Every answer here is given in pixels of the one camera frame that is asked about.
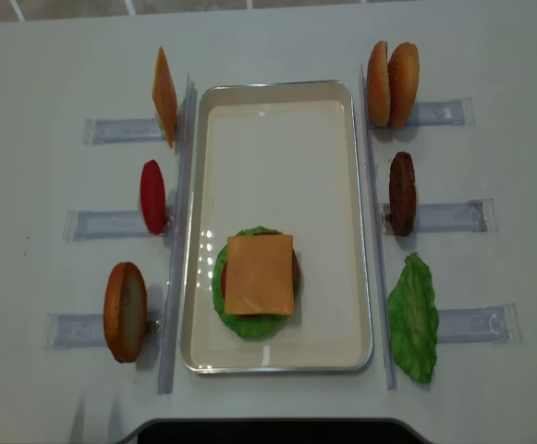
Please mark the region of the orange cheese slice on burger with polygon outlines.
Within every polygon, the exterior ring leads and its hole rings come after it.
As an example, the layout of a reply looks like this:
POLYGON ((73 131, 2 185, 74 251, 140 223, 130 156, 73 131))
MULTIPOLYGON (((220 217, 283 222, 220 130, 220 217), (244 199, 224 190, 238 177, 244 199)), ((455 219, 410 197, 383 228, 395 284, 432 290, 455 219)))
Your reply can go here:
POLYGON ((226 265, 226 314, 293 314, 292 236, 230 237, 226 265))

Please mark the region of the red tomato slice on burger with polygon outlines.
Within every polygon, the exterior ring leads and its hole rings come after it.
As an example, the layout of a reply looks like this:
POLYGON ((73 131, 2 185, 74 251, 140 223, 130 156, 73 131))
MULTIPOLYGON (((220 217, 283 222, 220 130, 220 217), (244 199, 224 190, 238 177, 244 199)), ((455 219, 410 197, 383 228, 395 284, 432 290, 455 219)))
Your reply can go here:
POLYGON ((221 274, 221 294, 222 298, 225 299, 226 296, 226 271, 227 271, 227 262, 224 262, 222 274, 221 274))

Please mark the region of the upright red tomato slice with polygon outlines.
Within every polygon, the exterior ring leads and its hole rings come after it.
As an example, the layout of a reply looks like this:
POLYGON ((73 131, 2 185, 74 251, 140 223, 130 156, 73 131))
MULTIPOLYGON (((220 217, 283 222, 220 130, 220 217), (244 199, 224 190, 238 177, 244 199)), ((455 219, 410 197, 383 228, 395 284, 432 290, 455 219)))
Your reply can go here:
POLYGON ((155 160, 144 164, 140 177, 140 206, 147 229, 161 234, 166 225, 165 185, 155 160))

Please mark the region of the upright brown meat patty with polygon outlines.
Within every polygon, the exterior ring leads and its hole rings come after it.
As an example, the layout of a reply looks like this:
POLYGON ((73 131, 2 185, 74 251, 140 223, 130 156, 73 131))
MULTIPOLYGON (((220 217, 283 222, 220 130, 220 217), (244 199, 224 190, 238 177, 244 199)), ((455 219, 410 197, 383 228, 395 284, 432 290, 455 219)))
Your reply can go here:
POLYGON ((417 196, 412 158, 406 152, 398 152, 391 163, 389 206, 388 220, 394 233, 407 237, 414 226, 417 196))

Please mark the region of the upright orange cheese slice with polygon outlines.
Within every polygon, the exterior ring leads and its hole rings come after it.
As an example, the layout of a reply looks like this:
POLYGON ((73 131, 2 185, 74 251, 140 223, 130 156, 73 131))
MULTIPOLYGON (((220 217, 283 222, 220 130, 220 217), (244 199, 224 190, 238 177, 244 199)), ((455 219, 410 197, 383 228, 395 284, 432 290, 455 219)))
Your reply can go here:
POLYGON ((173 147, 177 127, 177 94, 162 47, 158 49, 155 63, 152 99, 165 138, 169 146, 173 147))

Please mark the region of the upright green lettuce leaf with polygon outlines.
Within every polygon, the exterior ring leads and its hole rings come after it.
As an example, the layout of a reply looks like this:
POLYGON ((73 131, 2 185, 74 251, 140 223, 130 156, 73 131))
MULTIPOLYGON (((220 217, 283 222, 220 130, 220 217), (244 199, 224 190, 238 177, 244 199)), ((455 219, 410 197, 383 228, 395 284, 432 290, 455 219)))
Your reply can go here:
POLYGON ((429 384, 437 362, 439 311, 430 267, 409 254, 387 299, 391 353, 411 380, 429 384))

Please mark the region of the clear holder for tomato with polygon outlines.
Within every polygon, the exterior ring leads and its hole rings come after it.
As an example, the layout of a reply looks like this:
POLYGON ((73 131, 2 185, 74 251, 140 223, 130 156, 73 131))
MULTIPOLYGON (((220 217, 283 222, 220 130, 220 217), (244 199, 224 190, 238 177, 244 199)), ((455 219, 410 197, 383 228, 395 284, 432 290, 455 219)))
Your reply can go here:
POLYGON ((147 237, 153 237, 153 234, 147 229, 139 210, 68 210, 63 228, 65 241, 147 237))

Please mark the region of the clear holder for cheese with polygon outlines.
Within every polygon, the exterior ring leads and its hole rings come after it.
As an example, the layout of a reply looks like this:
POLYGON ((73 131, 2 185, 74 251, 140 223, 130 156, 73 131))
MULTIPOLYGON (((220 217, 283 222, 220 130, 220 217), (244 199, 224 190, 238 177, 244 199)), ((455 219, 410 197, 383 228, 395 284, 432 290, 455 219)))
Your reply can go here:
POLYGON ((82 135, 85 145, 164 140, 165 132, 156 118, 87 118, 82 135))

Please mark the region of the white rectangular metal tray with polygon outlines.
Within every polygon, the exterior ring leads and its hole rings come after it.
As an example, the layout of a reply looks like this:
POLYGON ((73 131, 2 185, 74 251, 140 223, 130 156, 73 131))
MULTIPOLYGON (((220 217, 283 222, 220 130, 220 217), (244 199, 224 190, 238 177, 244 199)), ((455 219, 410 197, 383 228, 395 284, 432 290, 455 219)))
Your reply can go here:
POLYGON ((197 374, 350 371, 372 354, 354 103, 337 80, 214 87, 189 185, 180 349, 197 374), (214 309, 219 253, 240 231, 289 234, 295 312, 263 339, 214 309))

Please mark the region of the upright sesame bun half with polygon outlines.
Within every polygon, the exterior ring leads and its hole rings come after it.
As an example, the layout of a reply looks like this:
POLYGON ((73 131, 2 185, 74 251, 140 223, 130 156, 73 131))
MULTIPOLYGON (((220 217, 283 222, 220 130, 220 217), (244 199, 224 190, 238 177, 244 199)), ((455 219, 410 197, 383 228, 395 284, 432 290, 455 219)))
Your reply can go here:
POLYGON ((391 110, 389 123, 395 129, 403 128, 410 117, 419 86, 420 60, 417 46, 402 43, 388 62, 391 110))

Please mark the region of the black base at bottom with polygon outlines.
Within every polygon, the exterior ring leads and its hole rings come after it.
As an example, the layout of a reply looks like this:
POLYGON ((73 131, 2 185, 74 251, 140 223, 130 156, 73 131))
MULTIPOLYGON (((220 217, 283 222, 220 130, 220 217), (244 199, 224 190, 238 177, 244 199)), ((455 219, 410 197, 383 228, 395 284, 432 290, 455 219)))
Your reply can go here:
POLYGON ((388 421, 269 419, 159 422, 138 434, 139 443, 421 443, 388 421))

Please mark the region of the clear holder for left bun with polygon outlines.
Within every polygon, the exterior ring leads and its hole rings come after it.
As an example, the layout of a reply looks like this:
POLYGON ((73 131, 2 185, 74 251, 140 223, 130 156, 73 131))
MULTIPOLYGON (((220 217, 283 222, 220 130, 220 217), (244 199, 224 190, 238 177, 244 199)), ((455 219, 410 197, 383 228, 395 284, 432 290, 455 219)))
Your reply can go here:
POLYGON ((48 314, 43 335, 46 350, 106 348, 101 314, 48 314))

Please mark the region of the clear long rail left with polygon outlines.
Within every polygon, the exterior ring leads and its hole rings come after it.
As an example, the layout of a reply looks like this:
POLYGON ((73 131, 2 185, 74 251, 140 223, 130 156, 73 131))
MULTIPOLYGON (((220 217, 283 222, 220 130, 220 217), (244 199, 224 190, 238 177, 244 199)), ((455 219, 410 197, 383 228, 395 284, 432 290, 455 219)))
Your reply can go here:
POLYGON ((185 242, 188 240, 189 185, 191 173, 192 144, 196 120, 197 90, 192 77, 188 75, 185 97, 179 116, 178 139, 179 170, 173 223, 171 228, 171 255, 169 280, 165 298, 165 318, 160 350, 157 392, 169 394, 173 388, 175 370, 178 308, 183 283, 185 242))

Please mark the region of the clear long rail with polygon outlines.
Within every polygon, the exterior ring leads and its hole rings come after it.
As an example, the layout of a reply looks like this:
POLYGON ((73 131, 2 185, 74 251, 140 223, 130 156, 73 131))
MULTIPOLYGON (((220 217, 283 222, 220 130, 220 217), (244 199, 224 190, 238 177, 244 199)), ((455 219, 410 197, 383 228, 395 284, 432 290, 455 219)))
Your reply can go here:
POLYGON ((188 240, 189 185, 191 173, 192 144, 196 120, 197 90, 192 77, 188 75, 185 97, 179 116, 178 139, 179 170, 173 223, 171 228, 171 255, 169 280, 165 298, 165 318, 160 350, 157 392, 169 394, 173 388, 175 370, 178 308, 183 283, 185 242, 188 240))
POLYGON ((360 87, 361 87, 361 111, 364 139, 364 152, 366 162, 366 180, 369 187, 369 211, 372 220, 372 238, 374 250, 374 269, 377 284, 378 306, 380 313, 380 323, 382 329, 382 344, 384 355, 384 370, 386 387, 388 390, 397 389, 397 370, 390 348, 390 333, 387 319, 387 287, 384 266, 384 245, 382 226, 379 216, 378 192, 376 189, 376 164, 372 150, 371 121, 367 106, 367 64, 360 66, 360 87))

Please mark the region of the clear long rail right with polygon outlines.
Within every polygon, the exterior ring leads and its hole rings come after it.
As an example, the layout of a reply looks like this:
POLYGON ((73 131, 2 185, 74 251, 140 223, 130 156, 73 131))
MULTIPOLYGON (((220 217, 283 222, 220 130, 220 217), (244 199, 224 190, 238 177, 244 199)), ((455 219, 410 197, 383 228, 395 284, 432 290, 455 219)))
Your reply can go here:
POLYGON ((378 192, 376 189, 376 164, 372 150, 371 121, 367 106, 367 64, 360 66, 360 87, 361 87, 361 111, 364 139, 364 152, 366 162, 366 180, 369 187, 369 211, 372 220, 372 238, 374 250, 374 269, 377 284, 378 306, 380 313, 380 323, 382 329, 382 344, 384 355, 384 370, 386 387, 388 390, 397 389, 397 370, 390 348, 390 333, 387 319, 387 287, 384 266, 384 245, 382 226, 379 216, 378 192))

